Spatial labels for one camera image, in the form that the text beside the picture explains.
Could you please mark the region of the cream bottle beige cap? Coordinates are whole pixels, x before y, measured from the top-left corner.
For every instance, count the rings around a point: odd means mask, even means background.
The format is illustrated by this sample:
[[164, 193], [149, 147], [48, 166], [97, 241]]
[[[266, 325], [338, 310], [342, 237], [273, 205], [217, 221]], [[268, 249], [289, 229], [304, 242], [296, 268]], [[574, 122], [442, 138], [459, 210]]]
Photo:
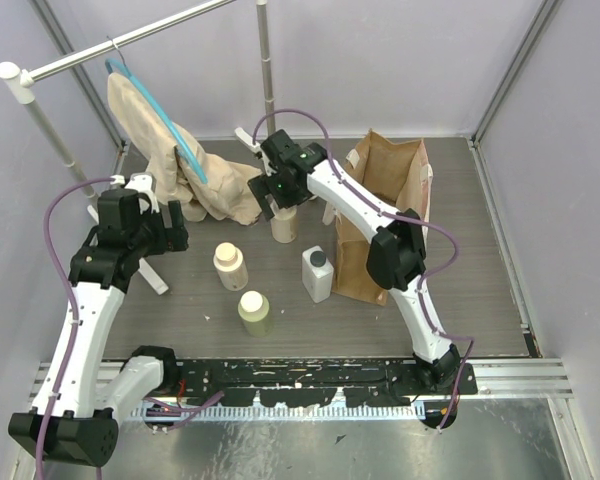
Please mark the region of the cream bottle beige cap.
[[277, 208], [270, 221], [273, 238], [282, 244], [293, 242], [298, 235], [298, 217], [295, 206]]

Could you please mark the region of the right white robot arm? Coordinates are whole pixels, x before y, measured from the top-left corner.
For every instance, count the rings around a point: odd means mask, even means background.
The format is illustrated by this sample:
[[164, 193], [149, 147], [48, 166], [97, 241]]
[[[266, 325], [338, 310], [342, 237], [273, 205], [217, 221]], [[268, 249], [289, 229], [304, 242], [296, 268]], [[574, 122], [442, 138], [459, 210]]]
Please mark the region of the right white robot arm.
[[425, 222], [415, 211], [400, 212], [374, 196], [318, 143], [301, 146], [283, 130], [250, 143], [268, 163], [266, 173], [248, 182], [265, 217], [273, 218], [272, 204], [286, 209], [317, 196], [351, 222], [369, 244], [369, 276], [393, 298], [407, 326], [420, 385], [432, 394], [445, 391], [463, 361], [426, 286]]

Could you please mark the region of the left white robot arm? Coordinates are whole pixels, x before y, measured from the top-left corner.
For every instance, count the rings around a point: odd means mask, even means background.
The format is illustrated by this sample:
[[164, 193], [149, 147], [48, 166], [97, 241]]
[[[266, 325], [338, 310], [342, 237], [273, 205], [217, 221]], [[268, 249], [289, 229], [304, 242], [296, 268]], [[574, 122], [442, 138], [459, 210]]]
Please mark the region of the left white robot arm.
[[67, 313], [46, 378], [32, 406], [12, 414], [8, 434], [37, 460], [100, 468], [111, 458], [120, 424], [147, 396], [180, 384], [175, 352], [140, 346], [104, 387], [97, 377], [113, 321], [131, 278], [147, 256], [188, 247], [181, 205], [157, 203], [140, 188], [118, 188], [98, 200], [98, 223], [73, 256], [65, 284]]

